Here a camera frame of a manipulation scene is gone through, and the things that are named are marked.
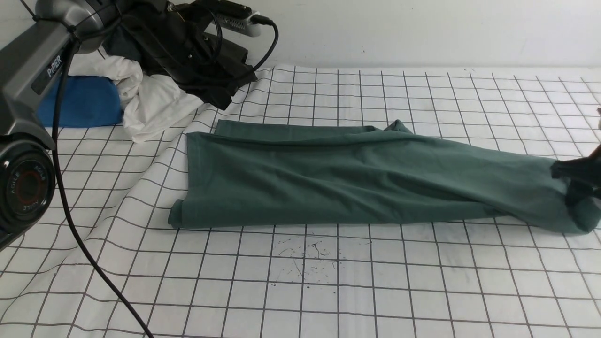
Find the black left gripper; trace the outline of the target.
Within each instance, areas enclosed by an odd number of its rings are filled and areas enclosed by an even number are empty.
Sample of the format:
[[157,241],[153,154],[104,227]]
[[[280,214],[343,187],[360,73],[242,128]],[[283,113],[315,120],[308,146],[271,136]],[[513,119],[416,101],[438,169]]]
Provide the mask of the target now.
[[199,0],[179,6],[169,0],[123,0],[120,10],[122,25],[142,49],[181,90],[204,103],[226,109],[233,96],[220,85],[254,73],[251,69],[237,78],[215,76],[223,37],[205,33],[209,23],[218,21]]

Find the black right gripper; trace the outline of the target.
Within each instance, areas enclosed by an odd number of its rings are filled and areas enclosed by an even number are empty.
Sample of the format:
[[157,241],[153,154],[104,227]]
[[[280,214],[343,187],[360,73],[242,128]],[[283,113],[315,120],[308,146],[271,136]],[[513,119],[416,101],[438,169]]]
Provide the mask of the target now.
[[567,206],[593,199],[601,199],[601,146],[597,146],[589,156],[575,160],[556,161],[551,167],[554,179],[568,179],[565,195]]

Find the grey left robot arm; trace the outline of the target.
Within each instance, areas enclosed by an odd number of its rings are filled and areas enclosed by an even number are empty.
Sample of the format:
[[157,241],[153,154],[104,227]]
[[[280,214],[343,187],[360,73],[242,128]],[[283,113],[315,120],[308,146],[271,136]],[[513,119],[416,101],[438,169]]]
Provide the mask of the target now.
[[236,90],[255,81],[247,50],[206,36],[220,30],[260,33],[256,12],[227,0],[39,0],[34,25],[1,50],[1,248],[46,212],[54,194],[49,150],[56,142],[36,111],[67,74],[74,52],[88,54],[114,28],[125,28],[180,89],[221,109]]

